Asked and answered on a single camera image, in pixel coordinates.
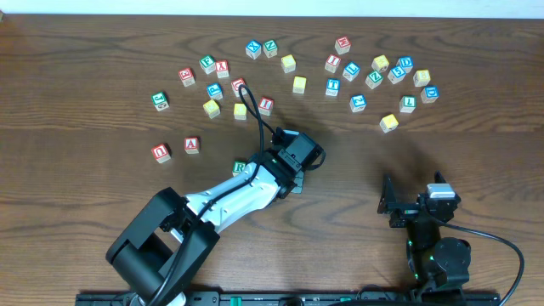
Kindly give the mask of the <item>green R letter block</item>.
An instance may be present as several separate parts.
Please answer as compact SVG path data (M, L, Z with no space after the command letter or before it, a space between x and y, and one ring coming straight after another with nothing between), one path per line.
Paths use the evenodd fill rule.
M244 172L246 163L243 161L235 161L232 168L232 175L235 177L240 173Z

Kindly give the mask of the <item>yellow O letter block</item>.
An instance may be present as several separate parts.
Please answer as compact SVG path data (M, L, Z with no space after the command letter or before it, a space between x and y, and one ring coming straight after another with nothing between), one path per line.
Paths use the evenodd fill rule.
M234 104L233 109L234 118L237 121L245 121L247 119L247 107L245 104Z

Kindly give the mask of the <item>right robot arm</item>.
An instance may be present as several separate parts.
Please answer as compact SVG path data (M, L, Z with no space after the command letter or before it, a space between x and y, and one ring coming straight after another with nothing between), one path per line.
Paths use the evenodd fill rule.
M438 292L459 292L469 281L470 244L440 234L440 228L454 218L460 202L460 196L439 172L412 203L398 201L391 178L383 178L377 212L389 216L391 228L407 230L406 256L417 281L411 297L416 300Z

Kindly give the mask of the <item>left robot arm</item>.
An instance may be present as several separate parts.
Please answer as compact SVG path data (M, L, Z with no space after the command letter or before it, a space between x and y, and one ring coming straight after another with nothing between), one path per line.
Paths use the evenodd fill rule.
M220 232L287 197L297 176L320 167L325 157L306 133L278 128L271 147L222 184L187 195L172 188L155 194L112 243L106 261L142 304L179 303Z

